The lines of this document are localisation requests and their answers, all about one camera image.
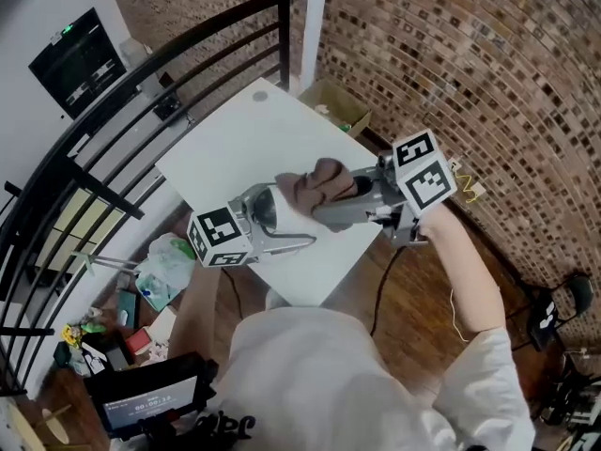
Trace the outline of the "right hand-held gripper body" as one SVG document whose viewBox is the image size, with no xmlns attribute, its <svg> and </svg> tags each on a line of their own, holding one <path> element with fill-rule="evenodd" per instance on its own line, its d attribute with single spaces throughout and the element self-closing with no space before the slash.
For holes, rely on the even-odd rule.
<svg viewBox="0 0 601 451">
<path fill-rule="evenodd" d="M 378 155 L 383 204 L 377 209 L 384 234 L 394 246 L 422 244 L 423 215 L 456 192 L 455 179 L 429 129 L 393 144 Z"/>
</svg>

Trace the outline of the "brown cloth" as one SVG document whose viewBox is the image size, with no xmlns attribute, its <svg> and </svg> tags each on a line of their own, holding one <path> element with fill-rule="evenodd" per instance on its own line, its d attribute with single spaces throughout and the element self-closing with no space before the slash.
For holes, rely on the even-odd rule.
<svg viewBox="0 0 601 451">
<path fill-rule="evenodd" d="M 294 210 L 313 221 L 312 214 L 317 206 L 357 194 L 351 172 L 332 158 L 318 159 L 309 173 L 279 174 L 275 177 L 275 185 Z"/>
</svg>

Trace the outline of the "person's left forearm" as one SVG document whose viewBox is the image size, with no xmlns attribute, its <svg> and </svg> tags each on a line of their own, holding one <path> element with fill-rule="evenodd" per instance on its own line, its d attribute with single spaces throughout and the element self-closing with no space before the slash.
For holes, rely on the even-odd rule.
<svg viewBox="0 0 601 451">
<path fill-rule="evenodd" d="M 168 343 L 168 359 L 191 352 L 204 360 L 212 355 L 215 308 L 221 271 L 195 263 L 190 284 L 183 292 Z"/>
</svg>

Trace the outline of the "person's right forearm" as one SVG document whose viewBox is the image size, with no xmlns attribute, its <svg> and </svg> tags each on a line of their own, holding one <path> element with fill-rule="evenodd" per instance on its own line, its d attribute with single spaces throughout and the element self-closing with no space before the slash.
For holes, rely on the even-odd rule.
<svg viewBox="0 0 601 451">
<path fill-rule="evenodd" d="M 419 231 L 438 253 L 465 326 L 474 333 L 503 328 L 500 288 L 459 219 L 440 203 L 422 216 Z"/>
</svg>

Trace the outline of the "white table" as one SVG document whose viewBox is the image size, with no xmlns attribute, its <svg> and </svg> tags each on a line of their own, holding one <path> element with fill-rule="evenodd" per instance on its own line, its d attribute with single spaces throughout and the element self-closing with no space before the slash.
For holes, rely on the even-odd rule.
<svg viewBox="0 0 601 451">
<path fill-rule="evenodd" d="M 269 97 L 256 102 L 256 91 Z M 195 212 L 204 213 L 281 173 L 310 172 L 320 158 L 334 158 L 350 170 L 377 161 L 314 110 L 259 79 L 199 122 L 157 167 Z M 354 225 L 339 233 L 317 226 L 311 246 L 251 267 L 293 305 L 322 304 L 380 231 L 376 224 Z"/>
</svg>

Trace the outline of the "cardboard box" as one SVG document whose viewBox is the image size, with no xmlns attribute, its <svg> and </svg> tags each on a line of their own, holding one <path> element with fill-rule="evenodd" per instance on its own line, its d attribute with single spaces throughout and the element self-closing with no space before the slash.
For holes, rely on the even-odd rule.
<svg viewBox="0 0 601 451">
<path fill-rule="evenodd" d="M 360 135 L 371 120 L 372 111 L 365 103 L 326 79 L 305 89 L 299 101 L 352 138 Z"/>
</svg>

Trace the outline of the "white flower bouquet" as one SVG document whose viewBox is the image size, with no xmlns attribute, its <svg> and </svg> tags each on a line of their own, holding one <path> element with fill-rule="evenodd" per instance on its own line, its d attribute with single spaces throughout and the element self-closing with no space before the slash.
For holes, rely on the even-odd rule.
<svg viewBox="0 0 601 451">
<path fill-rule="evenodd" d="M 142 365 L 151 365 L 166 361 L 168 358 L 168 343 L 153 342 L 147 350 L 147 357 Z"/>
</svg>

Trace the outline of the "red box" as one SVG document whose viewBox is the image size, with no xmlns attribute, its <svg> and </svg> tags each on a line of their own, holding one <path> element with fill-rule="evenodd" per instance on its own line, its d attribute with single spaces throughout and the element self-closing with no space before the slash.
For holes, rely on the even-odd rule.
<svg viewBox="0 0 601 451">
<path fill-rule="evenodd" d="M 128 337 L 125 343 L 131 354 L 140 355 L 148 350 L 152 344 L 152 339 L 146 327 L 143 327 Z"/>
</svg>

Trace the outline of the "black metal railing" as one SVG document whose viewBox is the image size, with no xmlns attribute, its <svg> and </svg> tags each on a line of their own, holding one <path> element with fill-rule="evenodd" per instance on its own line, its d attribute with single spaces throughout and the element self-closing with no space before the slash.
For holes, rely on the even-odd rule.
<svg viewBox="0 0 601 451">
<path fill-rule="evenodd" d="M 212 93 L 222 89 L 232 79 L 265 59 L 272 59 L 273 64 L 266 69 L 264 74 L 266 76 L 278 75 L 277 85 L 283 89 L 289 88 L 292 1 L 250 0 L 215 15 L 172 39 L 128 71 L 100 98 L 96 99 L 75 119 L 42 159 L 18 195 L 8 217 L 0 226 L 0 303 L 3 305 L 0 311 L 0 397 L 22 396 L 30 389 L 31 386 L 27 381 L 38 360 L 42 344 L 58 329 L 59 326 L 55 322 L 57 316 L 84 276 L 82 267 L 77 268 L 75 272 L 69 269 L 75 261 L 73 253 L 68 254 L 67 259 L 60 264 L 52 278 L 47 276 L 50 265 L 66 242 L 69 232 L 84 219 L 87 211 L 96 201 L 106 204 L 106 209 L 92 220 L 81 241 L 76 244 L 76 250 L 81 251 L 90 243 L 93 234 L 107 223 L 111 213 L 115 210 L 120 211 L 121 217 L 100 239 L 96 249 L 101 251 L 131 218 L 143 219 L 145 215 L 142 210 L 143 204 L 163 185 L 163 179 L 156 179 L 134 201 L 129 201 L 127 198 L 158 161 L 156 158 L 152 158 L 123 190 L 115 192 L 111 189 L 111 183 L 133 159 L 153 143 L 177 118 L 182 117 L 185 112 L 193 109 Z M 126 106 L 134 90 L 152 73 L 161 70 L 192 47 L 270 8 L 276 9 L 276 20 L 235 40 L 188 70 L 151 100 L 143 110 L 116 133 L 116 136 L 101 145 L 100 149 L 85 164 L 76 163 L 71 154 L 72 151 L 76 147 L 86 147 L 92 137 L 96 136 L 100 129 Z M 134 125 L 161 101 L 188 84 L 204 70 L 267 35 L 276 36 L 276 42 L 261 52 L 245 58 L 239 65 L 191 97 L 187 103 L 180 106 L 170 117 L 151 131 L 141 143 L 129 150 L 105 178 L 97 179 L 92 175 L 92 169 L 100 160 L 115 148 Z M 75 196 L 78 190 L 88 191 L 90 195 L 68 219 L 65 229 L 60 231 L 57 241 L 38 265 L 17 318 L 14 322 L 8 322 L 9 307 L 13 303 L 17 286 L 31 257 L 35 251 L 41 248 L 42 238 L 49 236 L 52 225 L 59 218 L 60 211 L 66 209 L 69 200 Z"/>
</svg>

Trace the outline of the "white pillar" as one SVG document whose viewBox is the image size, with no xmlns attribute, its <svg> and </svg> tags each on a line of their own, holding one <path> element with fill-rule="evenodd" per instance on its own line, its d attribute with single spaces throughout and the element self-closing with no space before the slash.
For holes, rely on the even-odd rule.
<svg viewBox="0 0 601 451">
<path fill-rule="evenodd" d="M 307 0 L 299 78 L 300 93 L 308 89 L 315 80 L 324 7 L 325 0 Z"/>
</svg>

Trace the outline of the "black screen device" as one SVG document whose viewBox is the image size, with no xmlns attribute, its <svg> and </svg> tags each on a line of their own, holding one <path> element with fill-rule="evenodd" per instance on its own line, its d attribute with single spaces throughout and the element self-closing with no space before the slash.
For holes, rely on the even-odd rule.
<svg viewBox="0 0 601 451">
<path fill-rule="evenodd" d="M 215 396 L 218 364 L 191 352 L 84 379 L 85 389 L 108 436 L 127 441 L 152 425 L 160 427 L 203 410 Z"/>
</svg>

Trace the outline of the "black and white box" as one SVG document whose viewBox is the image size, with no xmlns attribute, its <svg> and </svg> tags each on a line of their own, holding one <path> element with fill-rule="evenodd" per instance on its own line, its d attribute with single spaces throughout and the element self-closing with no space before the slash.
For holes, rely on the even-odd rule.
<svg viewBox="0 0 601 451">
<path fill-rule="evenodd" d="M 82 354 L 92 375 L 108 370 L 108 359 L 105 354 L 86 343 L 81 344 Z"/>
</svg>

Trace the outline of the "sunflower bouquet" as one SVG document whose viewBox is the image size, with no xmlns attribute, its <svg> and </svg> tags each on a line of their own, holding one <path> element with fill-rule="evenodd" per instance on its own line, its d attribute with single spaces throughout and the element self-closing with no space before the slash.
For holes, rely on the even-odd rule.
<svg viewBox="0 0 601 451">
<path fill-rule="evenodd" d="M 85 335 L 79 325 L 66 324 L 61 332 L 62 339 L 72 348 L 79 349 L 81 347 L 82 339 Z"/>
</svg>

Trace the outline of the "wooden stool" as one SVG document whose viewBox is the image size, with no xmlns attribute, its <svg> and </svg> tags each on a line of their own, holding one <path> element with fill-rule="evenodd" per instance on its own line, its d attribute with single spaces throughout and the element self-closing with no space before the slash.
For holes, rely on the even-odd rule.
<svg viewBox="0 0 601 451">
<path fill-rule="evenodd" d="M 42 420 L 38 423 L 38 427 L 46 426 L 60 442 L 60 444 L 49 445 L 44 444 L 38 435 L 37 428 L 33 427 L 19 408 L 12 403 L 8 403 L 8 415 L 11 424 L 20 437 L 28 451 L 67 451 L 69 449 L 69 436 L 64 427 L 58 421 L 58 416 L 69 409 L 69 405 L 61 408 L 57 412 L 47 411 L 42 415 Z"/>
</svg>

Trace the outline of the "black wall panel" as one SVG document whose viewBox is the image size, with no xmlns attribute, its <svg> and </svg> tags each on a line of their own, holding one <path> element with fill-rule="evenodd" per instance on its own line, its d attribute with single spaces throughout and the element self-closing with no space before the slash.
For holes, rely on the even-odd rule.
<svg viewBox="0 0 601 451">
<path fill-rule="evenodd" d="M 94 8 L 58 33 L 29 64 L 56 103 L 75 119 L 126 73 Z"/>
</svg>

